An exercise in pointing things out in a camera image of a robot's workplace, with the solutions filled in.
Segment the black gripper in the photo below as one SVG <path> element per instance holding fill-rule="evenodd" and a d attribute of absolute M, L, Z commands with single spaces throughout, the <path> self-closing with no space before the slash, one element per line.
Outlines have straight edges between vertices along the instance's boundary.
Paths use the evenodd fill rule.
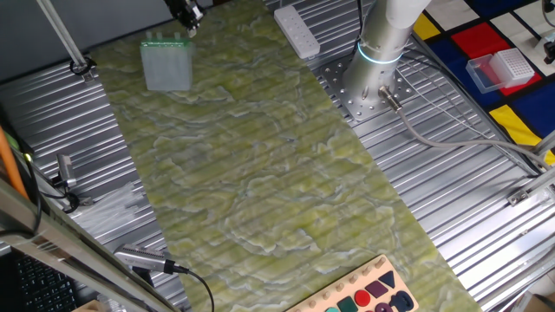
<path fill-rule="evenodd" d="M 175 19 L 180 19 L 189 37 L 194 37 L 204 17 L 204 10 L 195 0 L 164 0 Z"/>

